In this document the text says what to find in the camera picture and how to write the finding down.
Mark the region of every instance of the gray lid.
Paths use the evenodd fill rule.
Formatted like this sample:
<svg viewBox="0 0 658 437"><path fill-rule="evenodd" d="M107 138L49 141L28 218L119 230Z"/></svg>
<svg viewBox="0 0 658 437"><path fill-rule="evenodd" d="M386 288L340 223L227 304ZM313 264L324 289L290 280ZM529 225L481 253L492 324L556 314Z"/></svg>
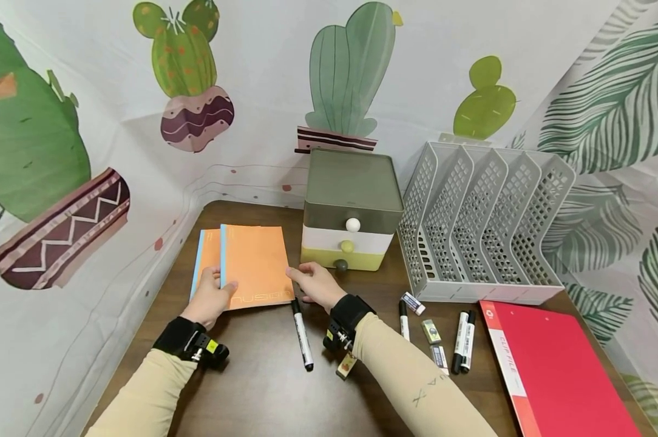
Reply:
<svg viewBox="0 0 658 437"><path fill-rule="evenodd" d="M392 158L315 148L307 178L309 203L403 211Z"/></svg>

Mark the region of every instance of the eraser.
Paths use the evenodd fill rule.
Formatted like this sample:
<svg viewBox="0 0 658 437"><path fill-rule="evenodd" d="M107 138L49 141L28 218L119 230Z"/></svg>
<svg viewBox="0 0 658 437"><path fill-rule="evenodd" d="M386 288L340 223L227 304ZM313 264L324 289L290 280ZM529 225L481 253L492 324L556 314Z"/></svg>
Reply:
<svg viewBox="0 0 658 437"><path fill-rule="evenodd" d="M448 372L448 363L446 362L446 353L443 350L443 346L431 346L431 358L433 358L433 362L436 363L443 373L450 376L450 373Z"/></svg>
<svg viewBox="0 0 658 437"><path fill-rule="evenodd" d="M436 325L433 324L433 320L426 319L421 322L421 327L424 328L424 334L426 334L426 338L429 339L430 345L435 345L441 342L441 336L438 334L438 330L436 330Z"/></svg>
<svg viewBox="0 0 658 437"><path fill-rule="evenodd" d="M421 302L418 302L418 300L408 292L404 293L402 300L407 303L407 307L415 312L417 316L421 316L421 313L423 313L426 309L426 307L422 305Z"/></svg>
<svg viewBox="0 0 658 437"><path fill-rule="evenodd" d="M348 373L351 372L351 369L354 365L356 365L357 361L358 358L353 357L351 353L347 353L346 357L344 357L341 364L339 364L339 367L336 369L336 374L339 376L339 378L346 381Z"/></svg>

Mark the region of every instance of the hand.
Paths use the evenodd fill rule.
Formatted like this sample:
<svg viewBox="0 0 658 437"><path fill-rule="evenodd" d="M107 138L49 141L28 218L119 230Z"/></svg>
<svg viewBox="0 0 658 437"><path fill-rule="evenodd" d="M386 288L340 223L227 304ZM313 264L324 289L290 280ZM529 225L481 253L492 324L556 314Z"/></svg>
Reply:
<svg viewBox="0 0 658 437"><path fill-rule="evenodd" d="M322 305L327 313L346 296L346 291L339 287L329 270L316 262L306 262L297 268L288 267L286 275L297 282L305 292L303 302L316 302Z"/></svg>
<svg viewBox="0 0 658 437"><path fill-rule="evenodd" d="M194 298L181 313L181 317L191 322L200 323L210 330L220 314L227 309L229 298L237 290L233 281L220 289L220 268L206 267L200 276L200 283L195 289Z"/></svg>

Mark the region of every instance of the yellow drawer knob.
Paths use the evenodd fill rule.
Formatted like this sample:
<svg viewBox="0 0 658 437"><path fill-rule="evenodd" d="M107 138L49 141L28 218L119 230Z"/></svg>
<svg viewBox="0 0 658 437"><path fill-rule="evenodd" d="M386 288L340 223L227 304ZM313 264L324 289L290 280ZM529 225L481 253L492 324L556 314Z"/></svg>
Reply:
<svg viewBox="0 0 658 437"><path fill-rule="evenodd" d="M343 253L352 253L353 252L353 241L351 240L343 240L341 242L341 251Z"/></svg>

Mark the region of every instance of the wooden desk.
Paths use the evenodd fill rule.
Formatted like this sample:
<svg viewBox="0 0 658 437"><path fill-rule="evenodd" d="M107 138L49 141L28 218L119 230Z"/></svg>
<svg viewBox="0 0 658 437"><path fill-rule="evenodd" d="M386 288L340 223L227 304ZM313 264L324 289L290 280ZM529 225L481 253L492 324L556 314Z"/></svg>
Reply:
<svg viewBox="0 0 658 437"><path fill-rule="evenodd" d="M186 306L199 230L217 228L220 223L283 226L288 261L291 265L297 265L302 238L302 211L233 202L208 205L183 245L130 349L92 414L89 426L135 372L166 324ZM365 299L380 318L395 330L399 330L399 297L409 289L398 244L395 238L378 272L349 271L339 281L348 293L359 294ZM419 324L421 319L431 318L439 328L448 359L451 360L458 314L477 306L449 303L426 305L426 317L409 313L412 342L430 356L429 345ZM574 314L582 321L565 293L558 294L543 307ZM363 365L358 364L346 382L335 376L338 361L322 346L328 316L318 305L302 304L302 310L315 360L314 371L307 373L302 365L293 314L288 305L223 314L213 328L212 336L231 350L229 363L222 372L197 372L194 375L183 390L169 435L411 435ZM586 334L638 428L645 436L655 436L600 345L588 329ZM481 317L477 318L472 371L453 376L453 381L500 437L519 435L514 411L509 405Z"/></svg>

